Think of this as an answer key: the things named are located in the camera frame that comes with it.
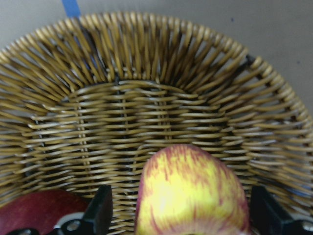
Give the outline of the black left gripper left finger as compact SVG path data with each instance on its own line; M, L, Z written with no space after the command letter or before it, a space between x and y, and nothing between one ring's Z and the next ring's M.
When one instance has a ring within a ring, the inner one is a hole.
M106 235L112 221L112 188L101 186L85 212L62 217L51 235Z

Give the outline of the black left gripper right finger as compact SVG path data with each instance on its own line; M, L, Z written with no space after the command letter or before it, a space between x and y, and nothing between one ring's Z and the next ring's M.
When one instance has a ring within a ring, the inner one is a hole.
M261 235L311 235L313 223L294 219L263 186L253 186L250 217Z

